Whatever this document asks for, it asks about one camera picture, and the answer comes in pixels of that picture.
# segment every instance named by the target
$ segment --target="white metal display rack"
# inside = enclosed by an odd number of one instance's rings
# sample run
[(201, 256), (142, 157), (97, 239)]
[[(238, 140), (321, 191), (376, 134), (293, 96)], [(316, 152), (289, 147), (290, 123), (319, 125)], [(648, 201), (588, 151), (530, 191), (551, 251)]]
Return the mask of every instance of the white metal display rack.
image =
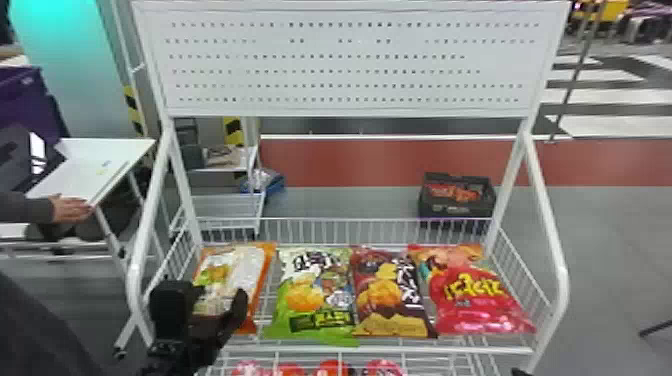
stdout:
[[(484, 235), (468, 221), (420, 226), (419, 219), (262, 218), (259, 240), (291, 244), (353, 243), (403, 248), (407, 243), (482, 242), (491, 266), (537, 326), (529, 335), (470, 335), (438, 340), (364, 339), (358, 348), (238, 336), (208, 375), (228, 375), (242, 358), (274, 367), (289, 361), (307, 372), (321, 360), (357, 368), (372, 358), (402, 365), (408, 374), (499, 375), (520, 366), (531, 372), (568, 303), (564, 256), (531, 136), (541, 92), (562, 34), (566, 1), (134, 1), (152, 90), (164, 125), (136, 252), (126, 280), (128, 304), (149, 344), (147, 302), (164, 277), (189, 279), (204, 245), (245, 241), (226, 229), (227, 213), (197, 218), (173, 128), (183, 116), (516, 117), (499, 199)], [(539, 207), (549, 264), (537, 283), (502, 229), (515, 178), (525, 159)], [(169, 163), (184, 220), (158, 270), (147, 252)], [(280, 265), (266, 281), (256, 321), (270, 322)], [(142, 283), (150, 278), (150, 283)], [(541, 286), (552, 286), (546, 293)], [(426, 306), (431, 310), (432, 304)]]

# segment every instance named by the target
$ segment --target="teal wall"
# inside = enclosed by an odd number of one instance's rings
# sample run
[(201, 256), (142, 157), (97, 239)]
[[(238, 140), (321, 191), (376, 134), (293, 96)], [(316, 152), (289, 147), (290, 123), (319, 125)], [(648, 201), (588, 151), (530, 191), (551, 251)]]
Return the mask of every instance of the teal wall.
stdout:
[(96, 0), (12, 1), (10, 19), (73, 137), (134, 136)]

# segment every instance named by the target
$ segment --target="wire basket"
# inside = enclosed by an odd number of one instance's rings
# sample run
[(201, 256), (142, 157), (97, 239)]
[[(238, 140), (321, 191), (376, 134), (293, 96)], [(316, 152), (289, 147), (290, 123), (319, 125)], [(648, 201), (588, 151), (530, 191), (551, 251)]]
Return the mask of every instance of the wire basket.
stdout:
[[(457, 244), (481, 243), (485, 232), (469, 231), (487, 228), (489, 219), (354, 219), (354, 218), (262, 218), (258, 236), (244, 229), (227, 228), (237, 219), (200, 217), (199, 226), (205, 246), (253, 240), (276, 242), (279, 247), (295, 245), (344, 246), (366, 244), (389, 250), (403, 250), (409, 243)], [(190, 279), (199, 259), (201, 247), (190, 235), (187, 223), (177, 234), (165, 259), (156, 269), (147, 292), (164, 278)], [(553, 313), (544, 291), (525, 266), (513, 244), (500, 230), (490, 257), (489, 266), (497, 272), (512, 296), (521, 304), (537, 328)], [(408, 374), (480, 375), (499, 374), (495, 355), (531, 355), (539, 334), (498, 334), (441, 336), (436, 340), (402, 338), (364, 338), (357, 348), (335, 348), (306, 340), (268, 340), (261, 335), (270, 324), (280, 285), (282, 266), (277, 258), (271, 264), (264, 290), (260, 295), (255, 322), (256, 335), (234, 336), (207, 374), (228, 375), (241, 359), (255, 359), (267, 367), (282, 362), (317, 367), (324, 359), (343, 359), (353, 367), (367, 361), (385, 358), (400, 364)], [(425, 307), (430, 320), (436, 317), (434, 304), (426, 286), (422, 286)]]

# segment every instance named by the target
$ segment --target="orange snack bag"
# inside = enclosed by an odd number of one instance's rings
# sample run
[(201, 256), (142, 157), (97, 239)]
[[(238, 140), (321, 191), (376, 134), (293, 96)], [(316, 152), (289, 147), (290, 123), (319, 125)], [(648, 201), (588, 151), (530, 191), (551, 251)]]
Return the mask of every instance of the orange snack bag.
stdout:
[(259, 304), (259, 294), (274, 252), (273, 243), (243, 243), (203, 248), (193, 283), (195, 286), (203, 286), (205, 292), (194, 305), (194, 318), (219, 317), (230, 308), (233, 296), (241, 288), (248, 296), (247, 319), (236, 333), (256, 333), (257, 326), (252, 318)]

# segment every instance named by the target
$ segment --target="person's hand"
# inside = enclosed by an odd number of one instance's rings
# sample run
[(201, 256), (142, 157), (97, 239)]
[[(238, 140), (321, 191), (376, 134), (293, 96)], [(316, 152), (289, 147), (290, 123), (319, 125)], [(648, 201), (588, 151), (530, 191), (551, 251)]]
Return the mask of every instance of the person's hand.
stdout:
[(54, 206), (53, 223), (76, 223), (87, 219), (93, 212), (93, 208), (81, 198), (66, 197), (61, 195), (49, 196), (49, 201)]

